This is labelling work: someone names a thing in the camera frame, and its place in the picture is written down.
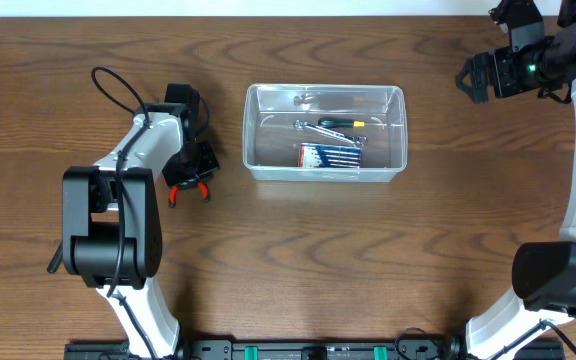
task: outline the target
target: green strip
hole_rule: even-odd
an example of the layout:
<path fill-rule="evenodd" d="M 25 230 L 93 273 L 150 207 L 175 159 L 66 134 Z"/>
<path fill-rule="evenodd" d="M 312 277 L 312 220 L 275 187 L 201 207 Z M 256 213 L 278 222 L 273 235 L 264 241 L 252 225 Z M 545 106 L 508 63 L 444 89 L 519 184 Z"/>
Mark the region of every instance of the green strip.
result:
<path fill-rule="evenodd" d="M 259 349 L 257 349 L 256 346 L 246 346 L 246 350 L 244 351 L 244 359 L 245 360 L 258 360 L 258 358 L 259 358 Z"/>
<path fill-rule="evenodd" d="M 375 346 L 375 360 L 388 360 L 388 349 L 385 346 Z"/>

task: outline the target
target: wooden tabletop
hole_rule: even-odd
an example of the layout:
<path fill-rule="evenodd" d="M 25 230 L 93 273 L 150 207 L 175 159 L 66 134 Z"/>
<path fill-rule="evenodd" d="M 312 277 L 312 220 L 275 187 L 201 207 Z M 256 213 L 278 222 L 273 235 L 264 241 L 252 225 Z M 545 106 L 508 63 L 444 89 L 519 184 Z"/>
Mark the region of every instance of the wooden tabletop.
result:
<path fill-rule="evenodd" d="M 212 107 L 213 201 L 187 191 L 169 209 L 156 185 L 158 274 L 184 326 L 238 339 L 461 331 L 509 288 L 521 243 L 558 239 L 571 184 L 572 105 L 534 92 L 473 105 L 455 87 L 468 56 L 506 43 L 484 17 L 0 19 L 0 359 L 125 337 L 81 278 L 45 270 L 64 171 L 130 126 L 92 84 L 97 65 L 147 101 L 188 82 Z M 255 181 L 241 153 L 253 83 L 401 87 L 408 167 L 389 184 Z M 563 329 L 576 343 L 576 322 Z"/>

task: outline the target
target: white background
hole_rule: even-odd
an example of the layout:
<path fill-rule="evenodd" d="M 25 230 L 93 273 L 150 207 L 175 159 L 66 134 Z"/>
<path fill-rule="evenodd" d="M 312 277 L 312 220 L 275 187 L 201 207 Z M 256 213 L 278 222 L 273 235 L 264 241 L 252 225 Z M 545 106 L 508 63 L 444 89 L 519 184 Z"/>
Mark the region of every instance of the white background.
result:
<path fill-rule="evenodd" d="M 535 0 L 557 15 L 559 0 Z M 499 0 L 0 0 L 0 16 L 487 15 Z"/>

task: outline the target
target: box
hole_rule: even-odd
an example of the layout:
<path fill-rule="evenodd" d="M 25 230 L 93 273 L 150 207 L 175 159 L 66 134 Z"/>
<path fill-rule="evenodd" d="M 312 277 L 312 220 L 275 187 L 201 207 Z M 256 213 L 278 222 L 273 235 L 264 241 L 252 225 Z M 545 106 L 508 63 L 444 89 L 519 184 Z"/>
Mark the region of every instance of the box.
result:
<path fill-rule="evenodd" d="M 302 143 L 347 146 L 295 129 L 323 117 L 365 126 L 332 130 L 365 136 L 360 168 L 301 168 Z M 396 86 L 254 84 L 248 88 L 243 161 L 257 180 L 389 182 L 406 167 L 408 137 L 403 92 Z"/>

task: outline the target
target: screwdriver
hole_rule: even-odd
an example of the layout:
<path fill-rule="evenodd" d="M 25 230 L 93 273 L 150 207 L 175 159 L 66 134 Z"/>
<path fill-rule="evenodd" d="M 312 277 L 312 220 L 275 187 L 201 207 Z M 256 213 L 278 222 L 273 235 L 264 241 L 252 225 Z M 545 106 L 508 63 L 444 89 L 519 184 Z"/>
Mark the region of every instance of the screwdriver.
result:
<path fill-rule="evenodd" d="M 386 124 L 381 123 L 372 123 L 372 122 L 365 122 L 353 119 L 339 119 L 334 117 L 323 117 L 319 119 L 319 126 L 324 127 L 326 129 L 338 128 L 338 127 L 364 127 L 366 125 L 372 126 L 386 126 Z"/>

